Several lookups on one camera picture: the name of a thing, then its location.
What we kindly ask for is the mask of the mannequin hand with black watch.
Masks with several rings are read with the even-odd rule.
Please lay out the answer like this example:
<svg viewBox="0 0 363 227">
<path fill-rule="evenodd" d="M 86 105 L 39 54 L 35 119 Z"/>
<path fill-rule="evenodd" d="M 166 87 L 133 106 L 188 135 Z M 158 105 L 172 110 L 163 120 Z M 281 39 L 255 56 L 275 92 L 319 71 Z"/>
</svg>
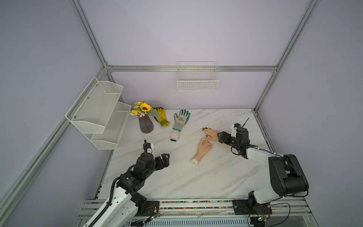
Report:
<svg viewBox="0 0 363 227">
<path fill-rule="evenodd" d="M 206 137 L 210 141 L 219 141 L 218 131 L 212 128 L 203 128 L 203 132 L 206 134 Z"/>
</svg>

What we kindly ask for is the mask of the white fitness band watch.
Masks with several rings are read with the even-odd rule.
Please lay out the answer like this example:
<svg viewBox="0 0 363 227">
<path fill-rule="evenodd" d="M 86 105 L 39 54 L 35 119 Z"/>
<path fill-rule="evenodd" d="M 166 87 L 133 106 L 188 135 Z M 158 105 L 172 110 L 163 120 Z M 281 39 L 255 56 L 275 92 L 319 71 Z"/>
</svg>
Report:
<svg viewBox="0 0 363 227">
<path fill-rule="evenodd" d="M 169 136 L 170 141 L 177 142 L 179 138 L 180 138 L 180 132 L 178 130 L 172 130 Z"/>
</svg>

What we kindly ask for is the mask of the mannequin hand with white band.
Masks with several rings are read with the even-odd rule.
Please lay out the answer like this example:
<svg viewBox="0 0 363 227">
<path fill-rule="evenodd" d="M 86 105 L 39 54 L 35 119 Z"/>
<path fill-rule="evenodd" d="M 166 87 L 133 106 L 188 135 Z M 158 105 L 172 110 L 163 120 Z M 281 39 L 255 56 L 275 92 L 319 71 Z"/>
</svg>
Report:
<svg viewBox="0 0 363 227">
<path fill-rule="evenodd" d="M 191 160 L 191 163 L 195 166 L 198 165 L 198 163 L 200 163 L 200 161 L 203 159 L 203 157 L 206 154 L 208 154 L 212 150 L 212 148 L 213 148 L 213 145 L 211 144 L 211 142 L 209 141 L 208 138 L 202 139 L 198 145 L 197 153 Z"/>
</svg>

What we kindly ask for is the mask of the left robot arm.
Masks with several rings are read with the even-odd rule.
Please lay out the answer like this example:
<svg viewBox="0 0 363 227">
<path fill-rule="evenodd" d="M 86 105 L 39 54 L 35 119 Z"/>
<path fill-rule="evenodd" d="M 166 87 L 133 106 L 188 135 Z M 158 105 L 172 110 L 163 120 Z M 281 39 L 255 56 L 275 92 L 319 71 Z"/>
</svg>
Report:
<svg viewBox="0 0 363 227">
<path fill-rule="evenodd" d="M 152 153 L 143 152 L 136 164 L 113 180 L 108 199 L 84 226 L 122 227 L 130 218 L 144 213 L 147 198 L 139 190 L 155 171 L 169 167 L 169 159 L 169 154 L 155 158 Z"/>
</svg>

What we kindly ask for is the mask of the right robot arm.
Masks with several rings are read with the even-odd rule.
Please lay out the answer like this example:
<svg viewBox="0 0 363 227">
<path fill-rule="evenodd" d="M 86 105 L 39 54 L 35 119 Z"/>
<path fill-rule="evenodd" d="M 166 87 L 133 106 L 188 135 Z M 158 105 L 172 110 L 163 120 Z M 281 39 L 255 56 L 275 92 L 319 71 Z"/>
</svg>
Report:
<svg viewBox="0 0 363 227">
<path fill-rule="evenodd" d="M 250 144 L 249 132 L 240 126 L 233 128 L 232 134 L 223 131 L 219 132 L 217 137 L 220 143 L 235 149 L 237 155 L 268 168 L 269 183 L 249 193 L 247 199 L 249 206 L 264 205 L 284 196 L 308 192 L 308 181 L 295 155 L 280 155 Z"/>
</svg>

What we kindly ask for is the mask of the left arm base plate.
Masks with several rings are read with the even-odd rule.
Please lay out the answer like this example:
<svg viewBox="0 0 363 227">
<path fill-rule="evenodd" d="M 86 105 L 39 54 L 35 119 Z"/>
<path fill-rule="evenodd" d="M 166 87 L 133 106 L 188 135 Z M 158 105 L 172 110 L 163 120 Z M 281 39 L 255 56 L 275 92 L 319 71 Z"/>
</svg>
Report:
<svg viewBox="0 0 363 227">
<path fill-rule="evenodd" d="M 160 201 L 146 201 L 143 205 L 139 206 L 136 217 L 151 216 L 155 210 L 159 210 Z"/>
</svg>

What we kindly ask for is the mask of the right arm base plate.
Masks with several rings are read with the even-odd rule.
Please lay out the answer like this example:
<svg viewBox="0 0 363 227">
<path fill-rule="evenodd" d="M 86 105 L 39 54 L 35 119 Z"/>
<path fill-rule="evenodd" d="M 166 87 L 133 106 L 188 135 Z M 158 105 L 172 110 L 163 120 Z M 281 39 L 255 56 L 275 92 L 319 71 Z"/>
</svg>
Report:
<svg viewBox="0 0 363 227">
<path fill-rule="evenodd" d="M 250 203 L 248 200 L 232 200 L 235 215 L 271 215 L 272 210 L 269 203 Z"/>
</svg>

